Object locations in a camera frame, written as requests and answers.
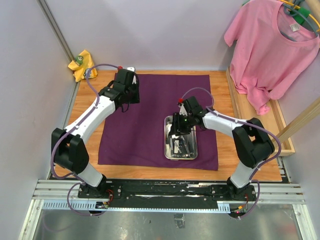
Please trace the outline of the steel instrument tray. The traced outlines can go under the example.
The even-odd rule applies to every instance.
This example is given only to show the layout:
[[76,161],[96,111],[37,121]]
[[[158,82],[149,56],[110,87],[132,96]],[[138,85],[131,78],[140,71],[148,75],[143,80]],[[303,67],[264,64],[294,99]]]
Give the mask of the steel instrument tray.
[[164,119],[164,156],[172,161],[194,160],[198,156],[196,127],[187,135],[169,135],[173,116]]

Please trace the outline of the purple surgical wrap cloth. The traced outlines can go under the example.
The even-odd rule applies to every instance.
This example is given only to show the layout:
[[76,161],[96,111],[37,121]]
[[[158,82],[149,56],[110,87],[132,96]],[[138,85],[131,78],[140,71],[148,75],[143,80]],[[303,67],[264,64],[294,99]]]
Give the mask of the purple surgical wrap cloth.
[[209,75],[139,75],[140,103],[127,112],[108,116],[100,140],[98,164],[218,170],[213,130],[196,130],[198,156],[193,160],[165,157],[165,118],[179,110],[179,98],[195,96],[202,107],[211,105]]

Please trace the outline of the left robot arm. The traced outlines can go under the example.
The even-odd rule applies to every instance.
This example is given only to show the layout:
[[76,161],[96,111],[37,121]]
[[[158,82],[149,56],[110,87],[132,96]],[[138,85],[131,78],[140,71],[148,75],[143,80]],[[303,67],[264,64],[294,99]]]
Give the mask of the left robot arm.
[[51,134],[50,167],[58,165],[70,171],[89,187],[96,198],[107,192],[107,178],[90,163],[86,142],[96,128],[117,109],[140,102],[139,78],[134,67],[119,68],[115,79],[100,91],[91,106],[64,129]]

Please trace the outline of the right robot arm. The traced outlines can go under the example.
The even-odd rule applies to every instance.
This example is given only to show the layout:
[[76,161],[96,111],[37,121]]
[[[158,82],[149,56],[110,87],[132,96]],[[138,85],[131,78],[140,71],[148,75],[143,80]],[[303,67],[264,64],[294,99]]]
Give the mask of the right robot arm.
[[275,151],[267,130],[257,118],[238,119],[222,114],[212,107],[203,108],[195,96],[180,99],[179,111],[172,116],[170,138],[186,136],[198,126],[218,131],[234,141],[239,159],[235,172],[226,181],[226,193],[232,200],[240,199],[249,187],[254,171]]

